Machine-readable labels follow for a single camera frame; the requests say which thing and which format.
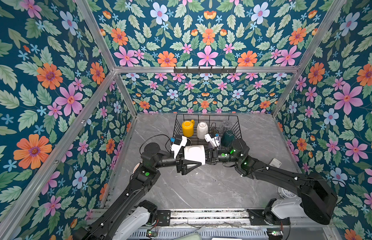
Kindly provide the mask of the red and white mug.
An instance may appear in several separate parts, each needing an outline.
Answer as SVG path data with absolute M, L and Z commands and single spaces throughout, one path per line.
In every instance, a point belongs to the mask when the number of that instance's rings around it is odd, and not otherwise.
M 206 163 L 205 148 L 203 145 L 186 146 L 184 149 L 185 159 L 188 161 Z

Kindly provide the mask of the olive glass cup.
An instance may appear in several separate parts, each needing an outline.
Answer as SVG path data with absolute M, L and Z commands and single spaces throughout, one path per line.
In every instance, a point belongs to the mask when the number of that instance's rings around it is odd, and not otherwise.
M 216 127 L 212 127 L 209 131 L 209 134 L 212 136 L 219 135 L 219 130 Z

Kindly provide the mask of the dark green mug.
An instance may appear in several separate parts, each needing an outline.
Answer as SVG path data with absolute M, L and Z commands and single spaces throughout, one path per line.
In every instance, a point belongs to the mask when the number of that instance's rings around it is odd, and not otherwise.
M 221 137 L 221 146 L 223 148 L 229 147 L 235 139 L 234 131 L 231 129 L 226 130 Z

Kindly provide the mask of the black wire dish rack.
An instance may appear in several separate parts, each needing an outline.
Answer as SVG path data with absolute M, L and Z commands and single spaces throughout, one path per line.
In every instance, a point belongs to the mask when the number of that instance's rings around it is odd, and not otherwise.
M 173 130 L 173 137 L 175 135 L 183 135 L 182 131 L 182 123 L 187 120 L 194 120 L 194 135 L 189 139 L 192 141 L 192 145 L 204 145 L 207 148 L 207 142 L 205 140 L 200 140 L 197 138 L 196 135 L 196 128 L 199 122 L 206 122 L 208 124 L 208 130 L 212 127 L 216 127 L 219 130 L 219 136 L 222 137 L 224 131 L 222 130 L 222 122 L 223 121 L 231 121 L 232 126 L 231 130 L 234 131 L 235 139 L 242 139 L 242 133 L 239 123 L 239 118 L 236 115 L 217 115 L 217 114 L 177 114 L 174 130 Z

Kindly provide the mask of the white cream mug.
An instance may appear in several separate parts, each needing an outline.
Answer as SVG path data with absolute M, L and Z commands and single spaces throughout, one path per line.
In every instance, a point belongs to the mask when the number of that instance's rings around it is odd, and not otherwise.
M 208 134 L 208 124 L 206 122 L 199 122 L 196 128 L 197 138 L 200 140 L 205 139 L 205 135 Z

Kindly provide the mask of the clear plastic cup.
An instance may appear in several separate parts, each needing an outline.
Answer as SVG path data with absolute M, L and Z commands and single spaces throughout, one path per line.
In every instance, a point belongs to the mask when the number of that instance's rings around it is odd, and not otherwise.
M 223 121 L 222 122 L 222 130 L 223 131 L 231 129 L 231 126 L 232 126 L 231 121 Z

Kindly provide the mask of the yellow mug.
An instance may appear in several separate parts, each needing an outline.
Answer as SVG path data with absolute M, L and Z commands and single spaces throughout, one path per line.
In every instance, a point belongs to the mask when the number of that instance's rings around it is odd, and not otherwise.
M 187 138 L 190 138 L 194 135 L 194 120 L 187 120 L 182 123 L 183 135 Z

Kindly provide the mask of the black mug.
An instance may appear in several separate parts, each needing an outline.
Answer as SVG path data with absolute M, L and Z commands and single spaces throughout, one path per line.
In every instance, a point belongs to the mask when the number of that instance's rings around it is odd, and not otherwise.
M 192 145 L 192 141 L 189 138 L 185 138 L 181 141 L 181 146 L 182 147 L 187 147 L 187 146 L 191 146 L 191 145 Z

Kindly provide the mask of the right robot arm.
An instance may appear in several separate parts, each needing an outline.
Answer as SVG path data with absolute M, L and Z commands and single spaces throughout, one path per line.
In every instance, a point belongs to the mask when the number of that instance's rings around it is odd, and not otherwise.
M 274 224 L 286 218 L 308 217 L 321 225 L 330 224 L 338 196 L 319 174 L 293 173 L 268 165 L 249 155 L 250 148 L 243 139 L 235 139 L 224 149 L 205 152 L 208 165 L 233 163 L 243 178 L 264 181 L 285 189 L 301 199 L 299 204 L 281 203 L 272 199 L 263 211 L 267 223 Z

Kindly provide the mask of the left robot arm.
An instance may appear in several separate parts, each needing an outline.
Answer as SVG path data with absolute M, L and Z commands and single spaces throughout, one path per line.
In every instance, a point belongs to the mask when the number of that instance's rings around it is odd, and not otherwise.
M 177 167 L 182 175 L 205 165 L 204 146 L 173 145 L 174 151 L 161 150 L 157 143 L 149 143 L 141 154 L 142 161 L 136 167 L 123 193 L 88 227 L 73 233 L 75 240 L 127 240 L 146 224 L 155 224 L 158 208 L 142 198 L 152 189 L 161 173 L 159 168 Z

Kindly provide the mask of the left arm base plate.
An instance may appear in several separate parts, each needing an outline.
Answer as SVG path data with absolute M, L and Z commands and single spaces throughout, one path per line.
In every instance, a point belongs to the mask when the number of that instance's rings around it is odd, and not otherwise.
M 171 210 L 158 210 L 157 211 L 157 227 L 168 227 L 171 224 Z

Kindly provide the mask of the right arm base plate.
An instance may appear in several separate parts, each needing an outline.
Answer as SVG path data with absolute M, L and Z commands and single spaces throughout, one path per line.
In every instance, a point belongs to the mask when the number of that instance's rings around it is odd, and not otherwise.
M 289 218 L 280 219 L 271 210 L 247 209 L 246 211 L 253 226 L 290 226 Z

